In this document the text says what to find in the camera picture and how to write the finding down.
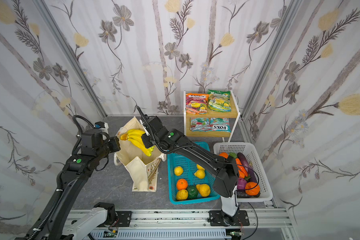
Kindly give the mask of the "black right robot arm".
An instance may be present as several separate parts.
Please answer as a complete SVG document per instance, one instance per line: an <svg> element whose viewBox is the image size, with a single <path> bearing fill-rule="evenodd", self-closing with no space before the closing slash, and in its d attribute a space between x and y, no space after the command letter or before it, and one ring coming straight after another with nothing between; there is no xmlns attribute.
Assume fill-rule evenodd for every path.
<svg viewBox="0 0 360 240"><path fill-rule="evenodd" d="M231 156L225 158L211 153L189 140L181 131L168 130L157 116L149 117L139 106L137 110L146 132L142 136L144 146L147 149L155 146L166 155L172 153L181 155L203 167L215 177L213 189L221 196L222 212L229 217L236 215L239 209L235 195L239 178L236 160Z"/></svg>

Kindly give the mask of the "yellow banana bunch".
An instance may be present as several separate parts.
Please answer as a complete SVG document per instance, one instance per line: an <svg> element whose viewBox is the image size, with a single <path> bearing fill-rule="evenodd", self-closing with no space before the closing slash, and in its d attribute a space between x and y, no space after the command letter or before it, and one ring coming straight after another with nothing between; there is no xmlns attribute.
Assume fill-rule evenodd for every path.
<svg viewBox="0 0 360 240"><path fill-rule="evenodd" d="M128 130L126 133L122 134L120 136L120 139L122 141L129 141L131 142L135 147L139 148L146 156L151 157L152 152L155 147L146 148L142 136L145 134L145 131L142 131L140 129L131 129Z"/></svg>

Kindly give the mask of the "green pepper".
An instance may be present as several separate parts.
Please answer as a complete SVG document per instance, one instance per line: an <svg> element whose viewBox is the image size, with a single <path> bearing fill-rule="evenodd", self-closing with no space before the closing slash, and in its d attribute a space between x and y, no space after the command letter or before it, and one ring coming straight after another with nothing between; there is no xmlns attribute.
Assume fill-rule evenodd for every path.
<svg viewBox="0 0 360 240"><path fill-rule="evenodd" d="M231 156L231 157L233 157L233 158L235 158L235 159L238 158L237 154L235 154L235 153L229 153L229 156Z"/></svg>

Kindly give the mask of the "teal Fox's candy bag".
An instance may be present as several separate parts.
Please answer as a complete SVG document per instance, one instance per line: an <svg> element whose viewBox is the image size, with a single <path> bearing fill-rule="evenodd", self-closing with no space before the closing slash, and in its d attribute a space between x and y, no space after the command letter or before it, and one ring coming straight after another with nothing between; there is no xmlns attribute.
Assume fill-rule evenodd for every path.
<svg viewBox="0 0 360 240"><path fill-rule="evenodd" d="M213 132L231 132L228 118L210 118L210 128Z"/></svg>

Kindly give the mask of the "small yellow lemon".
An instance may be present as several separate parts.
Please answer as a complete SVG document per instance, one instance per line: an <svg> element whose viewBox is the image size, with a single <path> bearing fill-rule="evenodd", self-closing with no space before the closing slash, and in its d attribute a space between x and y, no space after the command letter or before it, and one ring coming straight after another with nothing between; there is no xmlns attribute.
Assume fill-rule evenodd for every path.
<svg viewBox="0 0 360 240"><path fill-rule="evenodd" d="M194 173L194 176L199 179L204 179L206 176L205 169L200 165L197 165L197 171Z"/></svg>

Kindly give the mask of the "dark cucumber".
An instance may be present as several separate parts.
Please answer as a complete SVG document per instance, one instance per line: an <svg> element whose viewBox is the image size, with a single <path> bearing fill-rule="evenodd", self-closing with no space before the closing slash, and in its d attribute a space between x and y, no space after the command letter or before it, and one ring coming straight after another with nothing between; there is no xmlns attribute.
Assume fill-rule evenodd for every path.
<svg viewBox="0 0 360 240"><path fill-rule="evenodd" d="M237 190L236 191L237 198L241 199L250 199L250 198L259 198L261 193L259 192L257 195L248 195L244 190Z"/></svg>

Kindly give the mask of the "purple onion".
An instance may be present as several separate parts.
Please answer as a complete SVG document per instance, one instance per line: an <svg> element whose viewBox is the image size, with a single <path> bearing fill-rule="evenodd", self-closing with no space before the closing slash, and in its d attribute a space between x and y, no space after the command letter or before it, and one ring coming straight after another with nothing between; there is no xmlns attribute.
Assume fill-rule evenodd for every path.
<svg viewBox="0 0 360 240"><path fill-rule="evenodd" d="M245 190L246 189L247 180L244 178L238 178L237 190Z"/></svg>

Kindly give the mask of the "cream floral grocery tote bag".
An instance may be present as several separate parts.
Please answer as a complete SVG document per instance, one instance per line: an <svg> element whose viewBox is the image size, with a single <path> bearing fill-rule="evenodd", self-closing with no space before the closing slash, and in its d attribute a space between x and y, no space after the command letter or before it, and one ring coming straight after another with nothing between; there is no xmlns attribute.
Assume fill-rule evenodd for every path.
<svg viewBox="0 0 360 240"><path fill-rule="evenodd" d="M115 165L124 165L133 180L133 192L156 192L159 165L166 160L166 155L156 147L152 156L146 156L139 148L129 141L122 141L120 136L131 129L145 131L143 125L137 118L132 118L126 125L121 127L117 133L121 150L116 153Z"/></svg>

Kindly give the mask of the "teal plastic basket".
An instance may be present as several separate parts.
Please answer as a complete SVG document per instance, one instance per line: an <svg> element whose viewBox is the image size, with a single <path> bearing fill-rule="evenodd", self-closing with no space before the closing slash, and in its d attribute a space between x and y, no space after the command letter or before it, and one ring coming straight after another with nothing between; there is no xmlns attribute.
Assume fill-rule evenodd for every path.
<svg viewBox="0 0 360 240"><path fill-rule="evenodd" d="M167 157L168 159L168 182L169 182L169 198L172 204L174 205L189 205L189 204L199 204L217 200L220 198L220 195L217 194L213 189L213 184L215 182L215 177L212 176L209 172L206 172L206 176L203 179L197 178L194 173L198 170L197 164L188 158L185 158L178 154L170 154ZM183 173L180 176L175 175L175 167L182 167ZM180 179L185 179L188 182L189 186L196 186L201 184L207 184L211 188L211 193L208 197L202 197L199 192L196 199L193 200L184 200L178 201L176 195L178 192L177 182Z"/></svg>

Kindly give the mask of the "green round fruit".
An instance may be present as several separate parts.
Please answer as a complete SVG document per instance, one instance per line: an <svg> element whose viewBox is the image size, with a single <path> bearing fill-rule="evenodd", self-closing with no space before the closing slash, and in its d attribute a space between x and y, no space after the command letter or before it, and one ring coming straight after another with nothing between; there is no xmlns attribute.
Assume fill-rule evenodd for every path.
<svg viewBox="0 0 360 240"><path fill-rule="evenodd" d="M188 186L186 190L188 191L188 200L194 200L198 197L199 191L195 185Z"/></svg>

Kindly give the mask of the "white plastic basket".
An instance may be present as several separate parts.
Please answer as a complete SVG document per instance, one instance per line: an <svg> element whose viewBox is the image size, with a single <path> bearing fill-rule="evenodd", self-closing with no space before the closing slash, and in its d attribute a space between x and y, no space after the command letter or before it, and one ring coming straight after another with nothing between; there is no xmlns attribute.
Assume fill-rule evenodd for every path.
<svg viewBox="0 0 360 240"><path fill-rule="evenodd" d="M214 144L214 153L216 155L219 155L220 153L228 154L230 152L235 154L244 154L249 164L253 167L253 170L258 174L257 180L260 186L260 196L258 198L238 198L238 202L257 203L271 201L273 198L271 185L268 181L263 164L255 146L251 143L245 142L225 142Z"/></svg>

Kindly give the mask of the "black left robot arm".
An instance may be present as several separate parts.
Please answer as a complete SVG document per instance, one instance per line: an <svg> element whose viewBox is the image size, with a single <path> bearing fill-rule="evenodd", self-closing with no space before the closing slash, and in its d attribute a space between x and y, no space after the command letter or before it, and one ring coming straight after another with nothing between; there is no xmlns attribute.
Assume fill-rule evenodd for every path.
<svg viewBox="0 0 360 240"><path fill-rule="evenodd" d="M65 227L73 204L100 161L121 149L118 138L108 134L107 123L96 122L84 131L78 119L85 118L73 116L79 130L78 141L57 175L55 192L24 240L82 240L96 227L112 225L118 219L114 204L99 203L73 225Z"/></svg>

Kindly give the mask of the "orange fruit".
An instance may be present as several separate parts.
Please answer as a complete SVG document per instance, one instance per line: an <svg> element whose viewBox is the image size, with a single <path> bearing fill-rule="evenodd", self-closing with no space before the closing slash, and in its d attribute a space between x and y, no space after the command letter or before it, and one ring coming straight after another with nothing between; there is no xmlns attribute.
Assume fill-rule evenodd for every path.
<svg viewBox="0 0 360 240"><path fill-rule="evenodd" d="M176 184L178 191L186 190L188 186L188 181L185 179L179 179Z"/></svg>

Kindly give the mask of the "yellow lemon front left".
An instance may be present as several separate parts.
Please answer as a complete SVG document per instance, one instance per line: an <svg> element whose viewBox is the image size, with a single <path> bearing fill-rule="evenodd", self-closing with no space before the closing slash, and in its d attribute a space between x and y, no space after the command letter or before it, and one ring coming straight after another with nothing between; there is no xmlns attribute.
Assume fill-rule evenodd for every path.
<svg viewBox="0 0 360 240"><path fill-rule="evenodd" d="M186 189L179 190L176 194L177 201L185 201L188 199L189 192Z"/></svg>

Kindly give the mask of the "orange red snack bag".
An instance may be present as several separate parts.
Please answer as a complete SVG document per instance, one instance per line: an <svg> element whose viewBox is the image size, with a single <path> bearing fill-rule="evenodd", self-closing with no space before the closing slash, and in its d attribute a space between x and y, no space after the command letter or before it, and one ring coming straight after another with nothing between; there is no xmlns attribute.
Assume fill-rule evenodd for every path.
<svg viewBox="0 0 360 240"><path fill-rule="evenodd" d="M189 114L207 114L208 94L186 94L186 112Z"/></svg>

